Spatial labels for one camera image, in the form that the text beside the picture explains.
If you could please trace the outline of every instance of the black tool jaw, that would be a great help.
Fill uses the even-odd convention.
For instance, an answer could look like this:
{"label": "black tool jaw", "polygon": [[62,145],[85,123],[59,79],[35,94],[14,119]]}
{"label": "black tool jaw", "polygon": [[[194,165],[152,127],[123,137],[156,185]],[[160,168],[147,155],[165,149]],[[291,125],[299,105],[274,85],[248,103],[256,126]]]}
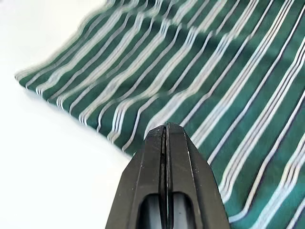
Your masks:
{"label": "black tool jaw", "polygon": [[162,229],[181,228],[174,224],[176,194],[183,194],[190,203],[189,228],[230,228],[211,168],[184,129],[169,123],[148,133],[124,170],[106,228],[139,228],[141,204],[149,195],[159,197]]}

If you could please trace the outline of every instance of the white surface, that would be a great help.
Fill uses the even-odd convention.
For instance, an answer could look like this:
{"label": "white surface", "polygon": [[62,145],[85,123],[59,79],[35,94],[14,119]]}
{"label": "white surface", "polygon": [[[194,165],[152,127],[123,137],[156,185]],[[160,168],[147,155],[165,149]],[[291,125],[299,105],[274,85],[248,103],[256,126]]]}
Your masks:
{"label": "white surface", "polygon": [[0,0],[0,229],[104,228],[129,158],[23,89],[100,0]]}

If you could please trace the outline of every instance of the green fabric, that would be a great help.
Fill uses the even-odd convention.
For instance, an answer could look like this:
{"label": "green fabric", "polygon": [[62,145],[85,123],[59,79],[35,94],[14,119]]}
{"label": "green fabric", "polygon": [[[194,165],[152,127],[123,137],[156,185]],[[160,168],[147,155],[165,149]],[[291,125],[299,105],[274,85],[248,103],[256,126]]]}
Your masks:
{"label": "green fabric", "polygon": [[111,0],[19,83],[130,155],[167,121],[234,229],[305,228],[303,0]]}

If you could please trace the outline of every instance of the white background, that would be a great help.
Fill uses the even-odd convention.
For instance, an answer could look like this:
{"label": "white background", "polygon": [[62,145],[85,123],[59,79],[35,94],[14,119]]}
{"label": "white background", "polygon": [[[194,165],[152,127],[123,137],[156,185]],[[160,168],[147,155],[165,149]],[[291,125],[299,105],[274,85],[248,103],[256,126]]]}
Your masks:
{"label": "white background", "polygon": [[104,228],[130,158],[14,79],[103,0],[0,0],[0,229]]}

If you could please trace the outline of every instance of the striped cloth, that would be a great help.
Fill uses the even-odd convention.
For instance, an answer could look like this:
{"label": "striped cloth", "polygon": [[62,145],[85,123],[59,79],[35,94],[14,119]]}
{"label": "striped cloth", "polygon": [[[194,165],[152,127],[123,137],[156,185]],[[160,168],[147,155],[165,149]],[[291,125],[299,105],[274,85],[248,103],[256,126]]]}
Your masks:
{"label": "striped cloth", "polygon": [[133,154],[167,121],[234,229],[305,228],[304,0],[109,0],[19,83]]}

